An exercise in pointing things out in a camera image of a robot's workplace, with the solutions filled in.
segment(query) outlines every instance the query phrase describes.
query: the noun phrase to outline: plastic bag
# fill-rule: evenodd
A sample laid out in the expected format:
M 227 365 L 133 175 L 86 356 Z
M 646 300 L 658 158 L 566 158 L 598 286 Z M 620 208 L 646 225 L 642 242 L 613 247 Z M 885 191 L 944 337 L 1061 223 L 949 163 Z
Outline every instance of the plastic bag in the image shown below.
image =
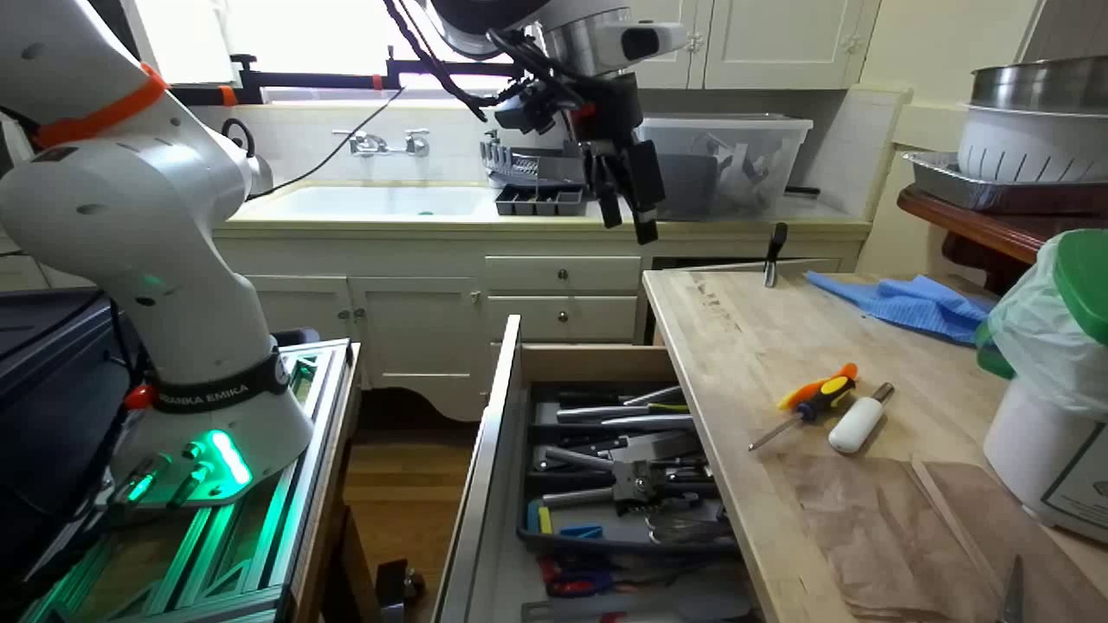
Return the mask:
M 1058 247 L 999 300 L 989 331 L 1016 378 L 1046 406 L 1108 423 L 1108 350 L 1090 338 L 1058 290 Z

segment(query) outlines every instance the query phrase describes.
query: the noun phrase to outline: white sink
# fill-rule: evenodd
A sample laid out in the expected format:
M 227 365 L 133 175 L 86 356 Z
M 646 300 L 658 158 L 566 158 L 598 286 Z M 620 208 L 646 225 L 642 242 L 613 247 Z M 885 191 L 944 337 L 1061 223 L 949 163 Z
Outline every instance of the white sink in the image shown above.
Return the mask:
M 256 200 L 252 218 L 286 223 L 422 223 L 422 218 L 484 218 L 497 215 L 490 186 L 297 186 Z

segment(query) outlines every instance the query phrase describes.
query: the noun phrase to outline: wooden board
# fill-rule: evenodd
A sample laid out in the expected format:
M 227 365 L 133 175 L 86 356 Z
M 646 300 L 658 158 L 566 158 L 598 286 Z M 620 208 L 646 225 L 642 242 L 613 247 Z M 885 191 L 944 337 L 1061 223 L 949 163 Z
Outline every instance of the wooden board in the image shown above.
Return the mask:
M 742 553 L 770 621 L 852 621 L 836 575 L 807 533 L 783 462 L 836 458 L 825 425 L 793 431 L 759 454 L 750 442 L 778 423 L 797 383 L 859 365 L 859 396 L 892 380 L 886 423 L 859 458 L 983 464 L 983 438 L 1004 383 L 975 350 L 914 337 L 788 278 L 647 271 L 653 307 L 724 490 Z M 1051 533 L 1108 597 L 1108 551 Z

